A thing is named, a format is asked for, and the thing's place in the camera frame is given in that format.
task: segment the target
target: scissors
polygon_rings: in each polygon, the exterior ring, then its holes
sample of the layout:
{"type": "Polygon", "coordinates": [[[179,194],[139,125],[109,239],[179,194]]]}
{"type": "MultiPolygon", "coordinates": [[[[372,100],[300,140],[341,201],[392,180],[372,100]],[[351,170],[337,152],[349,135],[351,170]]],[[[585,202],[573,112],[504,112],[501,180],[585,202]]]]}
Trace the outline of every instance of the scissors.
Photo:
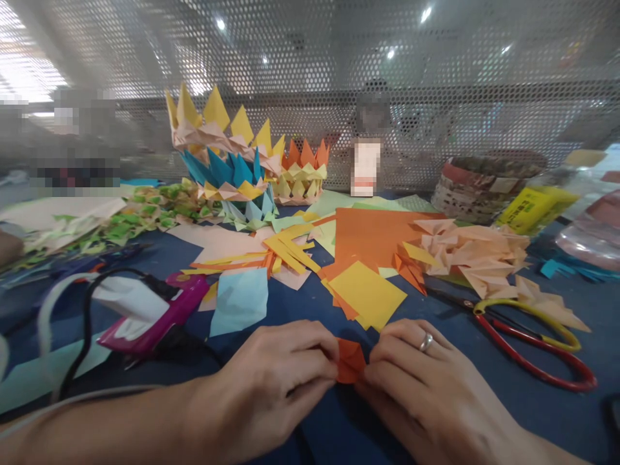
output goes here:
{"type": "Polygon", "coordinates": [[[572,355],[572,352],[576,352],[581,349],[581,344],[575,335],[567,330],[561,323],[540,312],[539,310],[536,310],[534,307],[510,299],[488,299],[474,302],[466,298],[453,296],[444,291],[440,291],[439,289],[427,287],[426,290],[434,293],[438,297],[461,306],[465,310],[472,311],[474,317],[478,320],[478,323],[480,323],[486,332],[489,333],[495,343],[508,355],[510,355],[510,358],[516,361],[518,365],[542,381],[572,392],[588,392],[596,388],[598,385],[598,382],[596,381],[592,371],[590,371],[590,368],[588,368],[588,366],[576,356],[572,355]],[[506,315],[489,308],[493,305],[509,305],[530,313],[550,326],[557,334],[562,336],[565,342],[539,334],[525,325],[517,323],[506,315]],[[557,356],[579,375],[579,381],[564,380],[541,370],[514,350],[514,348],[512,348],[512,346],[499,334],[498,331],[514,336],[534,347],[538,347],[539,349],[557,356]]]}

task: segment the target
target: red scissors handle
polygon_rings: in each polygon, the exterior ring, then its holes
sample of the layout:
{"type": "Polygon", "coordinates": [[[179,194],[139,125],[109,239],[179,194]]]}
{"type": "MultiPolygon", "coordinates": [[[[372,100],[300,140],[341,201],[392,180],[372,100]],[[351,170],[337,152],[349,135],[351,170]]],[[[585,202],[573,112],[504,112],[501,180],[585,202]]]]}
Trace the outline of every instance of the red scissors handle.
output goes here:
{"type": "Polygon", "coordinates": [[[475,315],[475,317],[483,326],[483,328],[485,328],[487,332],[491,335],[493,340],[503,350],[505,350],[505,352],[507,352],[507,354],[509,354],[510,357],[514,361],[516,361],[516,363],[528,370],[535,377],[545,381],[546,383],[552,384],[553,386],[557,386],[558,388],[567,389],[568,391],[573,392],[588,392],[596,388],[596,386],[598,385],[594,374],[590,371],[588,366],[571,353],[563,351],[562,349],[558,349],[557,347],[553,347],[551,344],[547,344],[542,340],[522,333],[521,331],[518,331],[517,329],[510,327],[506,324],[503,324],[500,321],[493,320],[493,323],[491,324],[484,315],[475,315]],[[541,370],[537,366],[527,361],[521,354],[519,354],[519,352],[514,350],[512,346],[495,330],[495,328],[499,329],[503,333],[506,333],[507,335],[514,336],[535,347],[538,347],[539,349],[557,355],[560,359],[564,360],[564,362],[566,362],[566,364],[568,364],[572,369],[574,369],[575,372],[577,372],[580,381],[563,380],[541,370]]]}

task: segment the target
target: scissors blade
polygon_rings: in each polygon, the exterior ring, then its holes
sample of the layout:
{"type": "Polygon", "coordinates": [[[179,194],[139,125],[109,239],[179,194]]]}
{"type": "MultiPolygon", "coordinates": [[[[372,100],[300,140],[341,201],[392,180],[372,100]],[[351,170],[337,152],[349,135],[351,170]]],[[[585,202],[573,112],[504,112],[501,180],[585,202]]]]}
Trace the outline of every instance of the scissors blade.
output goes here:
{"type": "Polygon", "coordinates": [[[457,304],[459,307],[464,308],[465,310],[473,310],[473,308],[476,306],[477,302],[473,302],[469,299],[465,299],[463,297],[456,297],[452,294],[449,294],[445,291],[440,291],[439,289],[435,289],[433,287],[427,287],[426,291],[431,291],[433,294],[435,294],[437,297],[442,298],[448,302],[451,302],[453,304],[457,304]]]}

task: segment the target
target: craft table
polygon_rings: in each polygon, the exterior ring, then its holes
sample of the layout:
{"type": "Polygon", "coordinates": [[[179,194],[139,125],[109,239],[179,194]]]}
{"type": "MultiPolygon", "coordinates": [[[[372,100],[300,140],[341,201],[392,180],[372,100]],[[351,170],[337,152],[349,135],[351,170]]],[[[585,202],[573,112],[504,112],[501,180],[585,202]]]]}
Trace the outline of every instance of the craft table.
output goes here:
{"type": "MultiPolygon", "coordinates": [[[[284,207],[280,209],[280,215],[289,216],[297,210],[298,207],[284,207]]],[[[201,251],[195,245],[158,231],[144,234],[139,241],[153,242],[155,246],[123,265],[159,278],[187,268],[201,251]]],[[[318,244],[312,253],[313,260],[321,266],[333,262],[332,257],[318,244]]],[[[422,296],[400,276],[389,280],[407,292],[408,297],[391,321],[401,318],[430,321],[471,359],[510,413],[526,429],[586,460],[598,463],[618,460],[620,440],[605,420],[603,402],[607,396],[620,393],[620,286],[613,283],[591,284],[579,277],[559,275],[547,280],[534,270],[522,270],[520,274],[541,284],[544,291],[562,295],[566,305],[592,328],[592,334],[577,334],[583,345],[577,356],[590,366],[598,378],[599,387],[595,391],[574,394],[533,378],[493,344],[472,316],[459,312],[446,318],[450,313],[446,314],[450,310],[449,304],[422,296]]],[[[82,339],[84,286],[65,293],[58,302],[53,319],[54,349],[82,339]]],[[[9,304],[19,302],[19,305],[27,305],[28,297],[33,298],[36,292],[34,288],[23,290],[25,296],[12,296],[9,304]]],[[[107,329],[118,318],[112,311],[94,304],[93,333],[107,329]]],[[[194,313],[187,322],[187,328],[196,336],[205,338],[209,334],[211,318],[212,312],[194,313]]],[[[321,321],[336,336],[360,342],[366,356],[378,340],[378,333],[374,330],[364,332],[356,322],[347,321],[342,310],[332,306],[331,295],[321,285],[317,275],[311,274],[297,292],[274,279],[270,280],[267,317],[247,331],[217,336],[209,339],[209,343],[224,359],[228,359],[259,325],[280,325],[305,318],[321,321]]],[[[5,331],[12,322],[12,318],[0,318],[0,331],[5,331]]],[[[514,346],[541,368],[556,375],[570,376],[568,368],[554,357],[518,342],[514,342],[514,346]]],[[[10,347],[10,368],[37,357],[34,325],[16,333],[10,339],[10,347]]],[[[105,363],[76,379],[72,394],[129,384],[175,384],[209,375],[216,370],[216,364],[201,355],[194,360],[149,362],[124,371],[122,357],[113,354],[105,363]]],[[[40,398],[2,415],[0,421],[43,407],[47,401],[47,397],[40,398]]],[[[381,425],[351,386],[336,386],[328,392],[303,421],[302,431],[303,435],[294,435],[282,448],[255,462],[338,465],[412,462],[404,448],[381,425]]]]}

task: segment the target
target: plastic bottle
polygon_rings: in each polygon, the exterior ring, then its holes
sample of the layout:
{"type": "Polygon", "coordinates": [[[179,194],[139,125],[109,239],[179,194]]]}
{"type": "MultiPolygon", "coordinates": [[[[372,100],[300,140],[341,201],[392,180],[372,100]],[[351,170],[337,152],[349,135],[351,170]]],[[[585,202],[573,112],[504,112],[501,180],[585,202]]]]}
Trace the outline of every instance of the plastic bottle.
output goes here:
{"type": "Polygon", "coordinates": [[[568,187],[570,182],[605,155],[598,150],[573,151],[560,167],[532,178],[495,224],[507,224],[517,234],[537,236],[581,197],[583,190],[574,184],[568,187]]]}
{"type": "Polygon", "coordinates": [[[584,262],[620,272],[620,189],[589,206],[555,242],[584,262]]]}

